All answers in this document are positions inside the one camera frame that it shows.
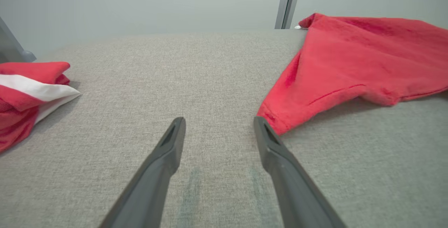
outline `red cloth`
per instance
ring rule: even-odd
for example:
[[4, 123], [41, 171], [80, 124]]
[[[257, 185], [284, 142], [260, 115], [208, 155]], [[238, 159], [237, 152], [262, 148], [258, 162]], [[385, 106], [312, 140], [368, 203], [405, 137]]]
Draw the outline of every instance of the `red cloth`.
[[448, 30], [323, 14], [299, 25], [308, 28], [304, 45], [257, 113], [278, 134], [355, 97], [395, 105], [448, 89]]
[[[67, 62], [0, 64], [0, 153], [29, 135], [39, 115], [39, 106], [48, 102], [7, 87], [6, 78], [19, 75], [40, 83], [68, 85], [70, 80], [62, 72], [69, 67]], [[27, 82], [11, 85], [32, 87]]]

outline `red and white towel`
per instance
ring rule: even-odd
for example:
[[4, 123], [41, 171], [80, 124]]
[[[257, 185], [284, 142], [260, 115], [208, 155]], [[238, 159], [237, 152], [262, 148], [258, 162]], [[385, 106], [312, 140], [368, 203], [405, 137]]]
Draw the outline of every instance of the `red and white towel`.
[[67, 62], [0, 64], [0, 153], [21, 142], [32, 127], [79, 96], [62, 73]]

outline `gray metal leg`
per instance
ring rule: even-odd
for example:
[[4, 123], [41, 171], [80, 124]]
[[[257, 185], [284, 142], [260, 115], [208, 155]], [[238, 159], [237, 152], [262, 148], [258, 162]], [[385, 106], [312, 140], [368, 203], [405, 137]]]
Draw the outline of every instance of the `gray metal leg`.
[[280, 0], [275, 29], [286, 29], [291, 27], [293, 21], [294, 9], [297, 0]]
[[22, 48], [0, 17], [0, 63], [33, 62], [34, 60], [36, 60], [34, 54]]

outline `gray upholstery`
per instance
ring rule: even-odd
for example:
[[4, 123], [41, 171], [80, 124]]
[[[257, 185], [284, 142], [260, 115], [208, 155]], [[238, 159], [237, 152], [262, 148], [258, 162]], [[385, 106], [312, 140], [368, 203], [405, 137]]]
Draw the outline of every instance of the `gray upholstery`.
[[[97, 227], [172, 119], [181, 165], [162, 227], [281, 227], [252, 121], [306, 31], [154, 35], [70, 46], [82, 95], [0, 155], [0, 227]], [[349, 227], [443, 227], [448, 95], [362, 100], [282, 136]]]

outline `white stripe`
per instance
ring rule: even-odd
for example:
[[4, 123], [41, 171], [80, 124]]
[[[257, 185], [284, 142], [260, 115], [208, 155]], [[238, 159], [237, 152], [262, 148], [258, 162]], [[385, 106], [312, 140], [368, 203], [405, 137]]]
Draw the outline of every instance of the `white stripe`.
[[0, 85], [28, 94], [42, 101], [52, 101], [61, 97], [79, 95], [79, 91], [63, 84], [47, 84], [22, 75], [0, 74]]
[[75, 95], [68, 96], [68, 97], [62, 97], [60, 99], [56, 99], [51, 102], [40, 105], [39, 106], [39, 115], [37, 116], [37, 119], [34, 122], [34, 124], [37, 124], [39, 121], [41, 121], [43, 118], [48, 116], [50, 113], [52, 113], [58, 107], [60, 107], [61, 105], [64, 105], [67, 102], [72, 101], [77, 96], [79, 96], [79, 94], [75, 94]]

